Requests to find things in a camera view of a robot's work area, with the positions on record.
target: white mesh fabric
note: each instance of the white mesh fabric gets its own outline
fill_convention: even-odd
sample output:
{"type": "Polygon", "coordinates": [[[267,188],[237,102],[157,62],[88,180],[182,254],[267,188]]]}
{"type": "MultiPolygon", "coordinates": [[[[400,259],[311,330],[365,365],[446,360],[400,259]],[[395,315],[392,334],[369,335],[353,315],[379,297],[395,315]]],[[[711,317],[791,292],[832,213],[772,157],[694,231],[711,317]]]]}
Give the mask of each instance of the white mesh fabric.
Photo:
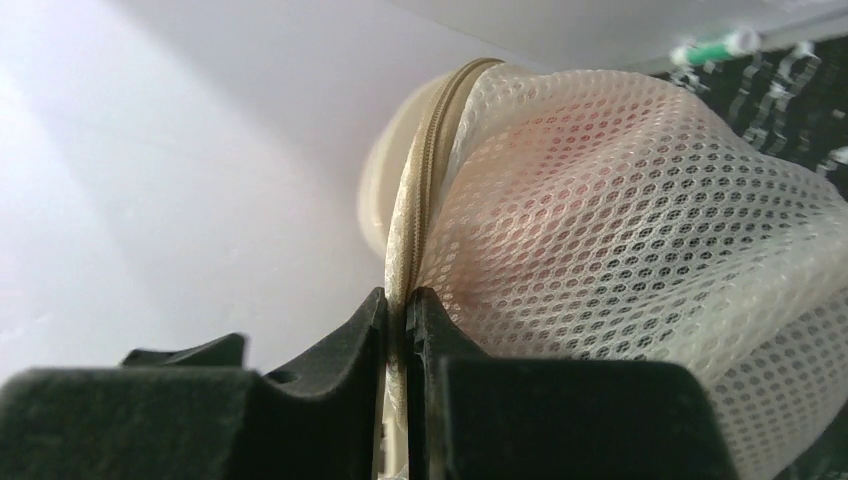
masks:
{"type": "Polygon", "coordinates": [[[747,480],[848,397],[846,203],[684,90],[493,67],[449,178],[419,283],[489,353],[683,364],[747,480]]]}

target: beige zipper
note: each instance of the beige zipper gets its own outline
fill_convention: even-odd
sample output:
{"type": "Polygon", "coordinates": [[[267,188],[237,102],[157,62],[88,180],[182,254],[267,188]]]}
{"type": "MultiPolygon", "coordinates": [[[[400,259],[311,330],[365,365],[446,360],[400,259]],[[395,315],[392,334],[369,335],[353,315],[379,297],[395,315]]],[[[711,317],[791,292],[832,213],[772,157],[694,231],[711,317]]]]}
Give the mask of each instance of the beige zipper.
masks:
{"type": "Polygon", "coordinates": [[[488,68],[501,63],[481,58],[453,73],[422,115],[412,142],[392,215],[386,251],[386,299],[389,303],[388,388],[400,426],[406,429],[406,302],[417,287],[430,217],[439,200],[456,130],[468,96],[488,68]]]}
{"type": "Polygon", "coordinates": [[[410,275],[406,288],[407,297],[415,289],[418,270],[424,255],[426,236],[430,227],[433,206],[438,201],[439,187],[445,178],[450,161],[451,150],[456,138],[456,130],[465,110],[465,103],[471,89],[480,75],[488,68],[501,63],[493,58],[480,58],[468,63],[456,71],[438,93],[436,104],[427,122],[427,136],[420,148],[413,151],[413,158],[420,159],[419,179],[415,209],[410,228],[412,230],[412,249],[410,255],[410,275]]]}

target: zipper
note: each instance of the zipper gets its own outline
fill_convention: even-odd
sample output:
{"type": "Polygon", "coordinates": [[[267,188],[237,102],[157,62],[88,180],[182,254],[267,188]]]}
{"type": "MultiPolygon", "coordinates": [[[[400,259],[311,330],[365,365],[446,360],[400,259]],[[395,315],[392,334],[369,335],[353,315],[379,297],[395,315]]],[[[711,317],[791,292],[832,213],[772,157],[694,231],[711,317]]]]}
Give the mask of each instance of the zipper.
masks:
{"type": "Polygon", "coordinates": [[[424,255],[424,247],[430,228],[430,215],[438,201],[439,186],[445,177],[451,150],[456,138],[456,130],[465,110],[465,103],[471,89],[484,71],[501,60],[480,58],[469,62],[457,70],[440,89],[438,100],[429,117],[426,137],[420,148],[413,151],[413,160],[418,165],[418,191],[416,192],[412,215],[412,245],[409,252],[409,275],[407,277],[407,297],[417,286],[418,273],[424,255]]]}

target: white wall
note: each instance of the white wall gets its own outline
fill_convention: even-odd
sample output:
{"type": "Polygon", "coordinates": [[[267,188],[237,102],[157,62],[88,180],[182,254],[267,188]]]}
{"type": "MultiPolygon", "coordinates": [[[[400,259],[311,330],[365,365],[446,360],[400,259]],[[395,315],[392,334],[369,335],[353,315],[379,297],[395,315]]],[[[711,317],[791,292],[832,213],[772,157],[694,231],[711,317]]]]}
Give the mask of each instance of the white wall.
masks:
{"type": "Polygon", "coordinates": [[[374,137],[482,41],[380,0],[0,2],[0,378],[233,330],[271,368],[382,284],[374,137]]]}
{"type": "Polygon", "coordinates": [[[739,27],[780,38],[767,48],[848,31],[848,0],[391,1],[558,70],[665,68],[672,48],[739,27]],[[829,31],[807,28],[839,16],[829,31]]]}

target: zipper teeth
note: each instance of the zipper teeth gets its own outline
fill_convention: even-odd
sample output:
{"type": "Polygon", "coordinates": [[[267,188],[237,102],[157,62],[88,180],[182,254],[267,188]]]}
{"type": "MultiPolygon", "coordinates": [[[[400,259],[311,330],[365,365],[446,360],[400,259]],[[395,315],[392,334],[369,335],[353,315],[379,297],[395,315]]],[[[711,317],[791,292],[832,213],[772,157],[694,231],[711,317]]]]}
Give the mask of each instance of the zipper teeth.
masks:
{"type": "Polygon", "coordinates": [[[427,234],[427,228],[430,217],[430,191],[433,183],[433,164],[435,163],[436,146],[439,141],[439,131],[441,130],[442,122],[444,121],[445,110],[453,100],[459,86],[468,75],[478,67],[486,63],[495,63],[497,60],[491,58],[481,58],[475,60],[457,71],[445,85],[442,93],[439,95],[439,100],[433,109],[433,114],[430,117],[430,123],[427,126],[427,136],[424,139],[422,147],[419,189],[415,198],[415,214],[413,215],[412,226],[412,252],[410,255],[410,275],[409,284],[411,291],[414,282],[417,280],[418,270],[421,267],[422,255],[424,253],[424,236],[427,234]]]}

